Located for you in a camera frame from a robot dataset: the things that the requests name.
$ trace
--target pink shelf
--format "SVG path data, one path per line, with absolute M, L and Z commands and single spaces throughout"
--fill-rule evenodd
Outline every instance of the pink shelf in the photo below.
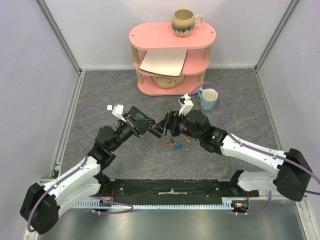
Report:
M 129 34 L 131 44 L 140 50 L 203 49 L 216 38 L 215 29 L 203 23 L 186 37 L 175 35 L 171 22 L 147 22 L 134 27 Z
M 140 55 L 140 62 L 142 62 L 142 59 L 144 59 L 146 55 L 146 51 L 141 52 L 139 55 Z M 205 61 L 203 60 L 203 58 L 204 58 L 203 51 L 199 49 L 188 50 L 181 75 L 196 75 L 196 74 L 203 73 L 209 65 L 209 61 Z M 135 69 L 142 75 L 145 75 L 145 76 L 158 75 L 151 72 L 140 70 L 139 66 L 140 66 L 140 63 L 134 64 Z
M 184 95 L 190 93 L 201 84 L 198 81 L 198 77 L 198 75 L 187 75 L 184 77 L 184 81 L 178 86 L 165 89 L 156 85 L 151 76 L 143 76 L 144 83 L 138 83 L 138 88 L 140 92 L 149 96 Z

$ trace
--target gray marble surface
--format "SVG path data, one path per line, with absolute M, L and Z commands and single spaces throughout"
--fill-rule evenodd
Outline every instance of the gray marble surface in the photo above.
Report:
M 224 100 L 225 122 L 233 134 L 267 148 L 277 148 L 253 69 L 208 69 L 205 82 L 213 82 L 219 87 Z M 135 106 L 160 121 L 168 110 L 180 109 L 178 98 L 142 94 L 134 70 L 86 71 L 76 112 L 87 105 L 123 104 L 125 112 Z M 193 95 L 192 101 L 193 109 L 200 109 L 198 95 Z M 219 102 L 204 114 L 212 125 L 222 128 Z M 88 108 L 78 117 L 76 129 L 82 143 L 90 150 L 99 128 L 108 125 L 115 128 L 117 121 L 106 109 Z M 209 153 L 193 139 L 187 143 L 182 136 L 176 137 L 176 142 L 183 145 L 181 150 L 165 146 L 164 142 L 168 140 L 169 136 L 158 139 L 149 132 L 142 138 L 132 136 L 114 152 L 116 158 L 104 173 L 118 179 L 230 179 L 236 170 L 260 170 L 245 161 Z M 71 130 L 61 172 L 65 173 L 83 157 L 84 152 Z

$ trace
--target small orange object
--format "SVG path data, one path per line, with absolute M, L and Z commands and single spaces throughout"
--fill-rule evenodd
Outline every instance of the small orange object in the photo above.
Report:
M 185 139 L 188 143 L 190 143 L 190 139 L 189 139 L 189 138 L 187 138 L 187 136 L 186 136 L 186 135 L 183 135 L 183 137 L 184 137 L 184 139 Z

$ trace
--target wooden leg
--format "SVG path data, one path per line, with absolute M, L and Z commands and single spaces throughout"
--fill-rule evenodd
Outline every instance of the wooden leg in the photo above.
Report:
M 144 83 L 144 78 L 143 78 L 143 76 L 142 76 L 141 73 L 138 72 L 137 70 L 136 70 L 136 77 L 138 78 L 138 84 L 143 84 L 143 83 Z
M 209 61 L 212 44 L 204 49 L 203 60 Z
M 205 82 L 205 75 L 206 75 L 206 71 L 200 73 L 200 76 L 199 76 L 199 83 L 203 84 Z
M 134 63 L 135 64 L 139 64 L 140 63 L 139 51 L 138 51 L 137 48 L 135 48 L 132 45 L 131 45 L 131 48 L 132 48 L 132 54 L 133 54 Z

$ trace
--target beige mug with green glaze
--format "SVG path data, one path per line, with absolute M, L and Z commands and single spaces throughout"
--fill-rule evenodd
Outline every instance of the beige mug with green glaze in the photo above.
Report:
M 204 18 L 200 14 L 194 14 L 189 9 L 180 9 L 173 15 L 171 26 L 176 35 L 186 37 L 192 33 L 194 27 L 199 27 L 204 23 Z

